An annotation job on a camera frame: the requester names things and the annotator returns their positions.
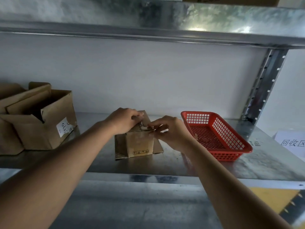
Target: white wall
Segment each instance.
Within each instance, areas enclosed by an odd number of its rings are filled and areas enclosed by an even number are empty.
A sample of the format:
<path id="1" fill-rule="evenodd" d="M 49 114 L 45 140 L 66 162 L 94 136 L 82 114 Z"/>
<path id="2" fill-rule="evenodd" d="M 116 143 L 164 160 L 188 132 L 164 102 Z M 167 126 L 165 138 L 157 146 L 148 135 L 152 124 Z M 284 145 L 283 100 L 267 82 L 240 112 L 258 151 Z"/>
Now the white wall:
<path id="1" fill-rule="evenodd" d="M 280 129 L 305 130 L 305 50 L 289 50 L 257 127 L 270 136 Z"/>
<path id="2" fill-rule="evenodd" d="M 72 90 L 81 112 L 198 110 L 237 119 L 264 54 L 248 47 L 0 34 L 0 81 Z"/>

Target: cardboard box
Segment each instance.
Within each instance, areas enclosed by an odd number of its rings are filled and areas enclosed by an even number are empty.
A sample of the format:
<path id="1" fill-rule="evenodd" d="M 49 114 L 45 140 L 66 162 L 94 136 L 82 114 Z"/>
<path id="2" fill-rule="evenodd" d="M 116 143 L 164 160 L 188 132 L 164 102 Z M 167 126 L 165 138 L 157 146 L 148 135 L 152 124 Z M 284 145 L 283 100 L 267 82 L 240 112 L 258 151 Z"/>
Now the cardboard box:
<path id="1" fill-rule="evenodd" d="M 227 4 L 227 5 L 252 5 L 252 6 L 277 6 L 279 0 L 183 0 L 187 2 L 203 2 L 212 4 Z"/>
<path id="2" fill-rule="evenodd" d="M 72 92 L 51 90 L 50 84 L 36 95 L 6 107 L 6 110 L 9 114 L 2 114 L 0 118 L 13 124 L 27 150 L 54 149 L 77 126 Z"/>
<path id="3" fill-rule="evenodd" d="M 20 100 L 39 93 L 47 88 L 46 83 L 29 83 L 29 90 L 25 90 L 16 83 L 0 83 L 0 114 L 6 114 L 6 107 Z M 24 147 L 11 123 L 0 118 L 0 155 L 16 155 Z"/>
<path id="4" fill-rule="evenodd" d="M 147 127 L 150 120 L 146 112 L 140 112 L 144 113 L 142 123 L 137 124 L 126 133 L 126 146 L 129 158 L 153 154 L 154 138 L 149 136 L 149 134 L 154 130 Z"/>

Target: red plastic basket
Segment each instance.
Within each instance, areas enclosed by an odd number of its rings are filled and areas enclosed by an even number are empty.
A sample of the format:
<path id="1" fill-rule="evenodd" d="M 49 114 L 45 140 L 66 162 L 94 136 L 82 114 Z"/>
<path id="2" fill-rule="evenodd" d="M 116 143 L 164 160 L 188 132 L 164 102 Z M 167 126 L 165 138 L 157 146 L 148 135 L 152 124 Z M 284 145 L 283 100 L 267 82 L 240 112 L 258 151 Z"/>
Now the red plastic basket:
<path id="1" fill-rule="evenodd" d="M 252 152 L 252 146 L 218 114 L 184 111 L 181 116 L 193 137 L 218 161 L 233 162 L 242 154 Z"/>

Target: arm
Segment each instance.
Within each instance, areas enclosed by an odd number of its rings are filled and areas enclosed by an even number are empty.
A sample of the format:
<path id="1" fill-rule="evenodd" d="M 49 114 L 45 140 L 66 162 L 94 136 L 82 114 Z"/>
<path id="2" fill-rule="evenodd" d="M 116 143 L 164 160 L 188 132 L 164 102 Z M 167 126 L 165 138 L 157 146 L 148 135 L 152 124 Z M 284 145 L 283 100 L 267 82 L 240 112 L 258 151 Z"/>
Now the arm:
<path id="1" fill-rule="evenodd" d="M 224 228 L 291 228 L 199 144 L 181 120 L 165 116 L 149 126 L 155 128 L 154 137 L 191 160 Z"/>
<path id="2" fill-rule="evenodd" d="M 5 181 L 0 186 L 0 228 L 48 228 L 102 147 L 142 118 L 136 110 L 119 108 L 51 156 Z"/>

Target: white paper sign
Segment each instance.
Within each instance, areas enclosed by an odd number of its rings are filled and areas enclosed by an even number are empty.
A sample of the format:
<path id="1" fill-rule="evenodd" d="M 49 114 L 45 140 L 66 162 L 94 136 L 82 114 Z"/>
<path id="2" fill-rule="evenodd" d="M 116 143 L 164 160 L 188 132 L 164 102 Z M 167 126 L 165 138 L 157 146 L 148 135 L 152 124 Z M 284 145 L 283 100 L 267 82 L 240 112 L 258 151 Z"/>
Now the white paper sign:
<path id="1" fill-rule="evenodd" d="M 65 133 L 70 133 L 74 129 L 73 125 L 68 123 L 67 117 L 65 117 L 61 122 L 59 122 L 56 125 L 56 128 L 60 137 L 62 137 Z"/>
<path id="2" fill-rule="evenodd" d="M 305 158 L 305 131 L 278 131 L 275 140 L 294 155 Z"/>

